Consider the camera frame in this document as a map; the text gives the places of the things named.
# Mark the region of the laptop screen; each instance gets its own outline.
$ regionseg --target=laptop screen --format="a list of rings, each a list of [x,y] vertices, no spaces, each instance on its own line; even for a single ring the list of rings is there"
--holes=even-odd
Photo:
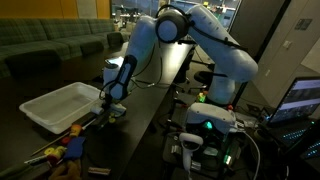
[[[268,124],[285,123],[312,115],[320,105],[320,77],[296,78]]]

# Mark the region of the couch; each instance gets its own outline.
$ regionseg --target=couch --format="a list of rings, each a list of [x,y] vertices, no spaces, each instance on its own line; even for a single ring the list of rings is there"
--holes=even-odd
[[[111,19],[0,19],[0,78],[11,76],[8,57],[52,50],[64,61],[109,48],[118,33]]]

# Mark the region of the white plastic bin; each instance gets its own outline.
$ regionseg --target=white plastic bin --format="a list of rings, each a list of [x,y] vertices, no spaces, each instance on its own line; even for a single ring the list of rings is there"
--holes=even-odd
[[[49,131],[60,134],[93,105],[101,105],[100,90],[76,82],[20,105],[20,110]]]

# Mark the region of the laptop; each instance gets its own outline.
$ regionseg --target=laptop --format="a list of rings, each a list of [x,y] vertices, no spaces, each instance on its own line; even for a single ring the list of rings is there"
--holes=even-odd
[[[309,116],[319,105],[320,77],[295,78],[274,113],[261,127],[282,145],[290,147],[315,122]],[[320,141],[315,145],[314,148],[320,147]]]

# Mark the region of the black table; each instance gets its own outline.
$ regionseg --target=black table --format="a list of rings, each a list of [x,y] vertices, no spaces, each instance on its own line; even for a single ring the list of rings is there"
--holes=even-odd
[[[160,76],[160,58],[163,60],[161,83],[171,84],[179,70],[190,45],[156,44],[152,61],[137,79],[157,82]],[[19,105],[73,82],[90,84],[93,78],[101,75],[104,59],[124,56],[127,43],[122,47],[107,50],[87,57],[64,61],[59,68],[41,74],[0,80],[0,171],[25,160],[35,150],[46,145],[57,136],[35,125],[20,110]],[[136,88],[121,103],[127,107],[126,115],[100,131],[87,129],[82,172],[85,179],[90,166],[107,167],[112,170],[108,179],[119,179],[130,161],[140,139],[156,113],[169,86],[148,89]]]

